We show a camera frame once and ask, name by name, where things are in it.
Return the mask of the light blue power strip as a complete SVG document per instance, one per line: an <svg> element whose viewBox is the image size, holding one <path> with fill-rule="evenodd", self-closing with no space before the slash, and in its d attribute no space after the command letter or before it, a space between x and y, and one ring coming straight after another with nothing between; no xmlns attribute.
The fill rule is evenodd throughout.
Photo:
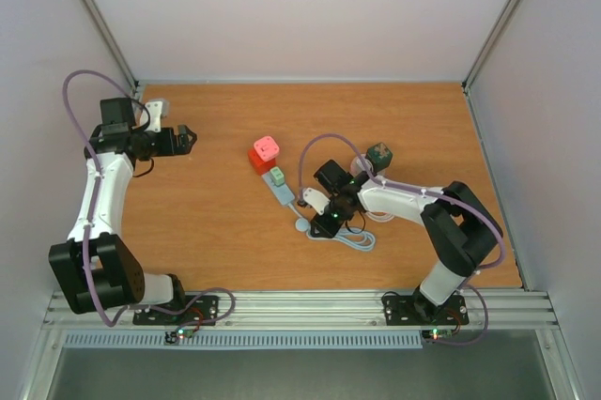
<svg viewBox="0 0 601 400"><path fill-rule="evenodd" d="M276 200L278 201L278 203L281 206L287 207L291 203L295 202L296 196L291 191L291 189L287 186L286 183L284 183L281 186L276 186L273 183L269 173L262 175L261 178L263 179L263 181L268 186L271 193L274 195L274 197L276 198Z"/></svg>

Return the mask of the green small plug charger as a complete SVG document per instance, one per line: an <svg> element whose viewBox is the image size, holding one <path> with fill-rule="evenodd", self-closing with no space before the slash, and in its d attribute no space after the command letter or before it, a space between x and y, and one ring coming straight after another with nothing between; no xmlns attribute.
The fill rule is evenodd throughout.
<svg viewBox="0 0 601 400"><path fill-rule="evenodd" d="M272 167L269 171L269 175L274 186L280 187L285 184L285 174L280 167Z"/></svg>

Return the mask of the red cube plug adapter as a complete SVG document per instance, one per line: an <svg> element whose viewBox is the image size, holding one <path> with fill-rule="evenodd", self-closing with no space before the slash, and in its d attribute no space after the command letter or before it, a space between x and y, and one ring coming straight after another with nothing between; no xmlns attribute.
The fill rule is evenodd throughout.
<svg viewBox="0 0 601 400"><path fill-rule="evenodd" d="M261 177L269 172L273 167L276 166L276 159L273 158L269 161L263 161L258 153L250 148L248 150L248 160L254 171Z"/></svg>

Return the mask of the pink cube plug adapter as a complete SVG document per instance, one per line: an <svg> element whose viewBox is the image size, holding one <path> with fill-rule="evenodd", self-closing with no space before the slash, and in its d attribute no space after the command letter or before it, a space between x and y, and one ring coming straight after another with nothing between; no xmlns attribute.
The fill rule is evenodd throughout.
<svg viewBox="0 0 601 400"><path fill-rule="evenodd" d="M265 135L253 143L253 148L257 156L263 162L274 160L280 153L280 147L275 139L270 135Z"/></svg>

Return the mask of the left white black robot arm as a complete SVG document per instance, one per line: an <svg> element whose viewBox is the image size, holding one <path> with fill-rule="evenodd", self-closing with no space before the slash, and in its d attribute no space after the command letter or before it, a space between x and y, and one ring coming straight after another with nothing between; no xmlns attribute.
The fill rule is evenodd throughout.
<svg viewBox="0 0 601 400"><path fill-rule="evenodd" d="M138 125L127 98L102 100L101 123L85 149L87 179L76 222L65 242L49 251L49 263L71 311L77 315L135 304L155 305L168 323L189 312L189 300L173 274L149 274L122 239L128 186L137 162L187 155L197 136L185 125L164 127L169 103L151 100Z"/></svg>

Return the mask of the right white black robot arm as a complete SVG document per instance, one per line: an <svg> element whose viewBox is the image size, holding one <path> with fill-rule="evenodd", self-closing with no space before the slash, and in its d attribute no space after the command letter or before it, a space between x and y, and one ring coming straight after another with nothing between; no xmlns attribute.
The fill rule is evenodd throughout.
<svg viewBox="0 0 601 400"><path fill-rule="evenodd" d="M424 324L446 313L450 297L502 244L500 226L462 182L422 188L370 169L353 176L333 160L322 165L315 178L324 190L302 188L300 202L316 212L310 231L318 238L334 238L357 213L390 214L424 227L438 262L408 303Z"/></svg>

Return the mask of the dark green patterned cube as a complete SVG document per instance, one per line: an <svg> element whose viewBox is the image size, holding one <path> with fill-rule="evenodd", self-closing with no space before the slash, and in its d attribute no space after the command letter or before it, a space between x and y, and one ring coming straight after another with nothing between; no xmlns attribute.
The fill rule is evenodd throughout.
<svg viewBox="0 0 601 400"><path fill-rule="evenodd" d="M393 153L383 142L379 142L367 148L365 158L370 161L373 170L378 173L390 166Z"/></svg>

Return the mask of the right small circuit board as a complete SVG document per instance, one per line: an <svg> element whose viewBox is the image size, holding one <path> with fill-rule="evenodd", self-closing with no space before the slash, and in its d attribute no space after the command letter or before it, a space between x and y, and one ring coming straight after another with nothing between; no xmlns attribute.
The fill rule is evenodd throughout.
<svg viewBox="0 0 601 400"><path fill-rule="evenodd" d="M454 337L457 333L458 330L434 328L430 330L423 330L422 337L428 341L440 341L442 339Z"/></svg>

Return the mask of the small circuit board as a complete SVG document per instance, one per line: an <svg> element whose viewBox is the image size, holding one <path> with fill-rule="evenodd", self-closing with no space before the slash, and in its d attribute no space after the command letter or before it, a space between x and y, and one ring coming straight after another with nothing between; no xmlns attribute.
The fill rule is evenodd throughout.
<svg viewBox="0 0 601 400"><path fill-rule="evenodd" d="M178 345L186 339L191 339L194 335L194 330L166 331L163 336L163 342L166 345Z"/></svg>
<svg viewBox="0 0 601 400"><path fill-rule="evenodd" d="M434 328L430 330L423 330L422 337L428 341L440 341L442 339L454 337L457 333L458 330Z"/></svg>

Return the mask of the left small circuit board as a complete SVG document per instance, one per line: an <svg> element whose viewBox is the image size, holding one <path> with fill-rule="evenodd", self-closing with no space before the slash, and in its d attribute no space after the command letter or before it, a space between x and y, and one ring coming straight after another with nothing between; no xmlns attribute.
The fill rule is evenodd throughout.
<svg viewBox="0 0 601 400"><path fill-rule="evenodd" d="M194 330L166 331L163 336L163 342L166 345L178 345L186 339L191 339L194 335Z"/></svg>

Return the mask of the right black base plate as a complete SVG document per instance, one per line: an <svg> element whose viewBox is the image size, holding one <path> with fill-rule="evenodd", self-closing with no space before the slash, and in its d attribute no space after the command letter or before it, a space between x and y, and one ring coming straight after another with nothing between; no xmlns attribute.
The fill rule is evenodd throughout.
<svg viewBox="0 0 601 400"><path fill-rule="evenodd" d="M470 323L465 299L453 294L442 305L434 305L418 290L411 295L387 291L380 298L388 326L451 326Z"/></svg>

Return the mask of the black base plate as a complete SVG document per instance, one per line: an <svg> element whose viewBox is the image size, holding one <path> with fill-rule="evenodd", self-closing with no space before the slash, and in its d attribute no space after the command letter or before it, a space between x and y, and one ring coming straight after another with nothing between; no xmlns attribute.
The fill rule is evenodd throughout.
<svg viewBox="0 0 601 400"><path fill-rule="evenodd" d="M451 326L470 323L465 299L453 294L442 305L434 305L418 290L411 295L387 291L380 298L388 326Z"/></svg>
<svg viewBox="0 0 601 400"><path fill-rule="evenodd" d="M194 304L181 315L171 315L156 309L146 308L136 310L132 323L136 326L165 326L175 327L187 322L198 322L199 319L213 319L219 313L219 298L216 295L206 295L196 300Z"/></svg>

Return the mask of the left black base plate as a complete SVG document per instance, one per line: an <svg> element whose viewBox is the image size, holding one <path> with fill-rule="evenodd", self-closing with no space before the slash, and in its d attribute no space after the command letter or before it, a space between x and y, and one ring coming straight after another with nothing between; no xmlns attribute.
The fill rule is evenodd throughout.
<svg viewBox="0 0 601 400"><path fill-rule="evenodd" d="M199 319L213 319L219 313L219 298L216 295L206 295L196 300L194 304L181 315L171 315L156 309L146 308L136 310L132 323L136 326L165 326L175 327L187 322L198 322Z"/></svg>

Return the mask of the aluminium front rail frame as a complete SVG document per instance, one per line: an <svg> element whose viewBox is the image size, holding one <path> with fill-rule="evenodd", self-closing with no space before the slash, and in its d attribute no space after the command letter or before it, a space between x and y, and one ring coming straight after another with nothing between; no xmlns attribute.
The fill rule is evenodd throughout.
<svg viewBox="0 0 601 400"><path fill-rule="evenodd" d="M559 322L548 294L512 288L463 293L469 323L462 331L556 330ZM216 330L380 330L387 316L377 290L239 291L234 312Z"/></svg>

